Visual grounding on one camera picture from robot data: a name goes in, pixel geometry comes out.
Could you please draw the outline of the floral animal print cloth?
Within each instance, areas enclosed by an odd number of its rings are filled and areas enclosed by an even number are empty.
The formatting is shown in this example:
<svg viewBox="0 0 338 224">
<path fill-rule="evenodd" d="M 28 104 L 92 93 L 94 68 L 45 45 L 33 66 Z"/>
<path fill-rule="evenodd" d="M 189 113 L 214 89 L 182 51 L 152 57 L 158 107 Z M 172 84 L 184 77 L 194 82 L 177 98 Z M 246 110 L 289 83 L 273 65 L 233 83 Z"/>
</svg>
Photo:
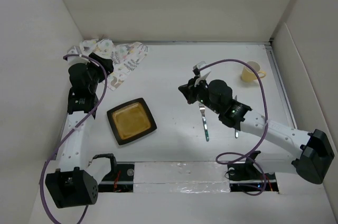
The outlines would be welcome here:
<svg viewBox="0 0 338 224">
<path fill-rule="evenodd" d="M 78 45 L 82 55 L 91 52 L 104 58 L 111 59 L 114 71 L 108 74 L 108 88 L 116 90 L 134 71 L 149 52 L 148 46 L 140 42 L 115 45 L 111 39 L 84 40 Z"/>
</svg>

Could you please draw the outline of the square black yellow plate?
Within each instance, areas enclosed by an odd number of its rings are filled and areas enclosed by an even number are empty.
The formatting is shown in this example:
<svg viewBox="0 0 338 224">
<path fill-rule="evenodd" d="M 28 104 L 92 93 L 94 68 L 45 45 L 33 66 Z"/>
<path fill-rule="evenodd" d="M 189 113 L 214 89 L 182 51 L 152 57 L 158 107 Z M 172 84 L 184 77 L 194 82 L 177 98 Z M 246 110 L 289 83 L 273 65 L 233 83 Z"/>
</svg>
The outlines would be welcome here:
<svg viewBox="0 0 338 224">
<path fill-rule="evenodd" d="M 154 117 L 143 98 L 137 98 L 107 111 L 107 118 L 118 145 L 126 145 L 157 130 Z"/>
</svg>

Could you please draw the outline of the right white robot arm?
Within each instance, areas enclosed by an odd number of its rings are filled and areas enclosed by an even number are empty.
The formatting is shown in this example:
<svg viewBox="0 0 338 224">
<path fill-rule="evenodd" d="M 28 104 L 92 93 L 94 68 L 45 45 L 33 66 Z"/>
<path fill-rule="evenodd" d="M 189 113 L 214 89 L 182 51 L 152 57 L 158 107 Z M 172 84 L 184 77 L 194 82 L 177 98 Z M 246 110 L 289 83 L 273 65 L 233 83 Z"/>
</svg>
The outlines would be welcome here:
<svg viewBox="0 0 338 224">
<path fill-rule="evenodd" d="M 194 77 L 179 86 L 188 104 L 196 101 L 218 114 L 225 126 L 237 131 L 264 137 L 287 151 L 285 157 L 265 154 L 255 150 L 244 161 L 228 165 L 232 181 L 248 181 L 262 178 L 265 173 L 294 173 L 313 184 L 322 184 L 334 159 L 334 152 L 327 135 L 316 129 L 306 132 L 267 120 L 251 107 L 232 97 L 232 89 L 222 80 L 207 83 Z"/>
</svg>

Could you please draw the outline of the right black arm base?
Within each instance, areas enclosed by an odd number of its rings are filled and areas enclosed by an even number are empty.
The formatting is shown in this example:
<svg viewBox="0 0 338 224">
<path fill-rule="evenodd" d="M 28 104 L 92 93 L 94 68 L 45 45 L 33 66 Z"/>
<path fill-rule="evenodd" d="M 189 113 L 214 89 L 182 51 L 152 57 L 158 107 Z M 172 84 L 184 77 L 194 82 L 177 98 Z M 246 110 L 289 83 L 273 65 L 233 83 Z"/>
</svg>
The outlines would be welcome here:
<svg viewBox="0 0 338 224">
<path fill-rule="evenodd" d="M 255 160 L 260 153 L 260 151 L 255 151 L 249 157 Z M 229 187 L 231 192 L 260 192 L 264 186 L 262 173 L 253 162 L 247 158 L 244 162 L 229 165 L 224 177 L 230 181 Z M 265 173 L 265 178 L 265 191 L 279 192 L 275 173 Z"/>
</svg>

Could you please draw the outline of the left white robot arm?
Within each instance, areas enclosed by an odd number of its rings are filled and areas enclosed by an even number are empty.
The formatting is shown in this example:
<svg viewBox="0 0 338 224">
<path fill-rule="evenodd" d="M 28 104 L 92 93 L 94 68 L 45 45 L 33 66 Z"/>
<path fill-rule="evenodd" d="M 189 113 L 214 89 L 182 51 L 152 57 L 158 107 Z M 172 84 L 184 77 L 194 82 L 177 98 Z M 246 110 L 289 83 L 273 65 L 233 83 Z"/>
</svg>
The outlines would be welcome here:
<svg viewBox="0 0 338 224">
<path fill-rule="evenodd" d="M 103 100 L 96 90 L 99 83 L 108 83 L 107 77 L 114 70 L 112 60 L 95 53 L 84 57 L 67 54 L 64 58 L 71 63 L 67 118 L 57 150 L 57 168 L 45 177 L 48 192 L 59 209 L 95 204 L 100 182 L 103 178 L 114 179 L 118 172 L 114 154 L 89 155 L 90 131 Z"/>
</svg>

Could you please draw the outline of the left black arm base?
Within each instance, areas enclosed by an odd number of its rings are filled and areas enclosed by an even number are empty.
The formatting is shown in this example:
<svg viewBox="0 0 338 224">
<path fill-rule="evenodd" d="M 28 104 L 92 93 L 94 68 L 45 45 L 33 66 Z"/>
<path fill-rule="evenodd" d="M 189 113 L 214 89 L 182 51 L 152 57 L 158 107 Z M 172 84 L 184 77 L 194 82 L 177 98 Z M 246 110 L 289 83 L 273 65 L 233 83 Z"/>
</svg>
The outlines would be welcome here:
<svg viewBox="0 0 338 224">
<path fill-rule="evenodd" d="M 98 154 L 89 162 L 86 172 L 96 180 L 98 192 L 133 192 L 134 162 L 117 162 L 114 154 Z"/>
</svg>

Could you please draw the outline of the yellow ceramic mug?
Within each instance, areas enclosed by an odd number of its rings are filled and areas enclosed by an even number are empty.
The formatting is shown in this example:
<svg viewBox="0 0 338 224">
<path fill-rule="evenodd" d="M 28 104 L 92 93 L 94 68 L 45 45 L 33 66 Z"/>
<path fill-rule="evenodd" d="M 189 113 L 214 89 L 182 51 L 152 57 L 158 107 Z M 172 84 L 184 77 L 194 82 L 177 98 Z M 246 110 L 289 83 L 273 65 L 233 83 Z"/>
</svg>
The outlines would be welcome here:
<svg viewBox="0 0 338 224">
<path fill-rule="evenodd" d="M 266 72 L 261 70 L 260 65 L 257 62 L 254 61 L 248 61 L 247 66 L 244 66 L 242 73 L 241 73 L 241 80 L 244 82 L 252 82 L 254 80 L 257 80 L 258 77 L 264 78 L 266 76 Z"/>
</svg>

